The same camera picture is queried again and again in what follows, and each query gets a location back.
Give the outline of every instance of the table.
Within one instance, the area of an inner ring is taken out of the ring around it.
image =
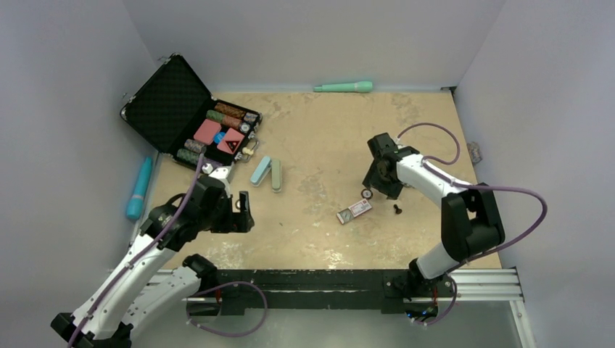
[[[261,145],[252,160],[234,168],[231,190],[247,190],[256,226],[246,234],[198,237],[167,263],[175,268],[199,253],[218,268],[361,269],[406,268],[440,242],[440,211],[415,189],[405,188],[397,201],[374,191],[373,209],[341,225],[335,214],[360,200],[361,182],[372,157],[367,140],[392,137],[406,126],[429,121],[450,129],[466,143],[448,92],[442,93],[218,93],[216,97],[262,112],[257,136]],[[402,143],[422,154],[450,159],[454,143],[435,128],[404,135]],[[249,177],[265,155],[282,163],[282,192],[271,190],[271,174],[259,187]],[[476,182],[467,151],[443,168]],[[184,192],[193,172],[163,157],[150,193],[151,206]],[[396,215],[393,204],[403,213]],[[496,254],[467,267],[500,268]]]

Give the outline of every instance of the gray floor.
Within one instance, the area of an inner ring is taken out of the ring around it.
[[[243,331],[258,322],[262,310],[244,317],[216,318],[212,327]],[[230,339],[186,325],[181,305],[154,322],[133,347],[498,347],[519,348],[507,302],[463,302],[442,322],[414,327],[403,315],[361,310],[271,310],[265,325],[250,336]]]

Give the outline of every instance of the robotic arm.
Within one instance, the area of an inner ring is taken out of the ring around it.
[[[368,146],[373,162],[363,180],[366,190],[375,188],[388,199],[397,199],[404,186],[412,186],[442,211],[442,242],[410,262],[405,285],[409,294],[436,281],[469,257],[504,242],[504,228],[492,191],[453,186],[452,182],[470,183],[438,168],[435,170],[449,181],[428,171],[423,155],[411,146],[398,146],[386,133],[370,139]],[[469,212],[476,213],[475,217],[470,218]]]
[[[152,276],[200,231],[245,233],[254,226],[246,191],[239,192],[239,212],[233,212],[229,174],[229,168],[219,167],[202,175],[178,219],[149,248],[176,213],[178,208],[173,202],[184,195],[176,195],[152,209],[141,233],[109,278],[73,313],[58,314],[51,322],[52,328],[66,341],[73,338],[74,347],[130,347],[131,339],[170,306],[200,289],[218,285],[216,267],[196,254],[187,257],[183,267],[174,270],[161,284],[141,295]],[[93,313],[88,313],[101,295],[102,301]]]

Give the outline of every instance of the white wall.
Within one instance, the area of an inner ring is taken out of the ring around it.
[[[501,253],[519,268],[539,347],[615,341],[615,2],[507,0],[456,101],[488,183],[544,194],[547,219]],[[498,195],[509,236],[538,214]]]
[[[124,0],[154,59],[180,51],[208,87],[456,86],[505,0]]]
[[[118,112],[155,66],[120,0],[3,1],[0,47],[0,347],[66,347],[131,235],[152,149]]]

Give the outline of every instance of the case lid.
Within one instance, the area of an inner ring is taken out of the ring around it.
[[[156,150],[174,154],[177,139],[211,98],[188,62],[175,53],[124,106],[122,117]]]

